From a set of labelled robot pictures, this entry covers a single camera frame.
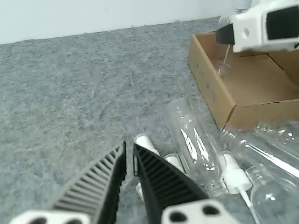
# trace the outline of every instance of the white pump cap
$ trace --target white pump cap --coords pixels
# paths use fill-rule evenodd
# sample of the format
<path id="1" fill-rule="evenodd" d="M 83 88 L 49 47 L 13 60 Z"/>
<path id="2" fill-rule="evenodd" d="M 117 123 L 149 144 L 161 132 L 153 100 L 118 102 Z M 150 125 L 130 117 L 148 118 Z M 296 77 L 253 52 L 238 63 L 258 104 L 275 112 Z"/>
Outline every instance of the white pump cap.
<path id="1" fill-rule="evenodd" d="M 184 168 L 182 166 L 181 161 L 179 160 L 178 154 L 171 153 L 166 156 L 164 156 L 164 159 L 168 161 L 171 165 L 176 167 L 179 171 L 185 174 Z"/>
<path id="2" fill-rule="evenodd" d="M 155 153 L 156 155 L 160 156 L 160 153 L 155 149 L 153 143 L 151 143 L 150 138 L 147 134 L 139 134 L 134 138 L 134 142 L 137 145 L 140 145 L 143 148 L 148 149 L 149 151 Z"/>
<path id="3" fill-rule="evenodd" d="M 220 164 L 225 164 L 225 167 L 222 167 L 222 177 L 230 194 L 240 194 L 240 190 L 247 191 L 252 187 L 249 178 L 239 167 L 230 151 L 224 151 L 219 156 L 219 161 Z"/>

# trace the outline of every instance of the white spray nozzle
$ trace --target white spray nozzle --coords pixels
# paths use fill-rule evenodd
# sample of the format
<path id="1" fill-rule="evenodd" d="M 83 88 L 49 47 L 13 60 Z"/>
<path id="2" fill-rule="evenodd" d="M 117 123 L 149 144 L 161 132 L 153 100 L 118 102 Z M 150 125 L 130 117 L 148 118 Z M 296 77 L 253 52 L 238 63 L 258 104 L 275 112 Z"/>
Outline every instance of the white spray nozzle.
<path id="1" fill-rule="evenodd" d="M 240 194 L 240 189 L 247 191 L 252 187 L 249 178 L 244 170 L 239 167 L 230 151 L 224 151 L 219 156 L 219 162 L 222 169 L 222 177 L 230 194 Z"/>

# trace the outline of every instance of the cardboard box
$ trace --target cardboard box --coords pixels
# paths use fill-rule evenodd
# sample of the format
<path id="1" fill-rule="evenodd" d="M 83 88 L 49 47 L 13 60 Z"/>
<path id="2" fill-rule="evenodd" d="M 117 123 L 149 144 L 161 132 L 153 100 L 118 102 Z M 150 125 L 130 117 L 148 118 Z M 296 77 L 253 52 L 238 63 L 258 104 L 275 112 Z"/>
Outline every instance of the cardboard box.
<path id="1" fill-rule="evenodd" d="M 216 44 L 214 32 L 193 35 L 188 63 L 220 129 L 242 129 L 259 122 L 299 120 L 299 51 L 228 54 L 225 72 L 213 66 L 227 46 Z"/>

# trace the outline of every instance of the white backdrop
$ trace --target white backdrop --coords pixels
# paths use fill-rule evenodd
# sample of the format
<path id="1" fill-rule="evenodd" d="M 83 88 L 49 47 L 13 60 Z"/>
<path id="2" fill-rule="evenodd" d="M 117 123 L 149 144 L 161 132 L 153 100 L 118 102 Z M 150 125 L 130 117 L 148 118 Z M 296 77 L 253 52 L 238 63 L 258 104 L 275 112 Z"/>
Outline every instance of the white backdrop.
<path id="1" fill-rule="evenodd" d="M 0 44 L 218 16 L 231 0 L 0 0 Z"/>

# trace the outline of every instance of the plastic bottle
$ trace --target plastic bottle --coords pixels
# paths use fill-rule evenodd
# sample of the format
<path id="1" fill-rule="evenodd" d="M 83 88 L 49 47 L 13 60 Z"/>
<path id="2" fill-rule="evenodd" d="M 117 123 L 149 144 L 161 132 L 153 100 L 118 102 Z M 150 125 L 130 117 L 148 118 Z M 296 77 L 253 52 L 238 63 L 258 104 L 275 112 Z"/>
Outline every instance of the plastic bottle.
<path id="1" fill-rule="evenodd" d="M 242 133 L 233 128 L 223 131 L 222 139 L 229 149 L 248 168 L 258 163 L 266 164 L 267 169 L 277 176 L 287 173 L 288 180 L 299 183 L 299 160 L 295 156 L 266 144 L 251 133 Z"/>
<path id="2" fill-rule="evenodd" d="M 246 170 L 253 183 L 250 200 L 261 224 L 297 224 L 298 189 L 287 180 L 274 178 L 262 164 Z"/>
<path id="3" fill-rule="evenodd" d="M 287 145 L 290 148 L 295 148 L 299 144 L 299 138 L 294 133 L 290 126 L 283 126 L 274 128 L 270 125 L 259 124 L 257 129 L 253 132 L 254 135 L 263 138 L 267 141 L 275 140 L 281 144 Z"/>
<path id="4" fill-rule="evenodd" d="M 187 175 L 204 186 L 210 197 L 226 194 L 216 145 L 202 128 L 190 102 L 175 99 L 166 106 L 164 115 Z"/>

